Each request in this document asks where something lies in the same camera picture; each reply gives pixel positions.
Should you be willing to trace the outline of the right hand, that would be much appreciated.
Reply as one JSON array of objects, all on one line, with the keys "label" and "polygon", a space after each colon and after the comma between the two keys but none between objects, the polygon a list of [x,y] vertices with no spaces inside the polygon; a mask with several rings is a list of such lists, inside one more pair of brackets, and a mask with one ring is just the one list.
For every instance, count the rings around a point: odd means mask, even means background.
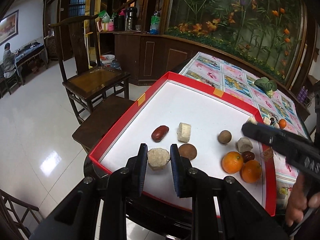
[{"label": "right hand", "polygon": [[300,223],[303,220],[303,211],[307,207],[319,208],[319,192],[314,194],[310,200],[307,200],[307,197],[304,195],[304,180],[305,176],[300,172],[287,202],[285,221],[288,227],[291,227],[293,223]]}]

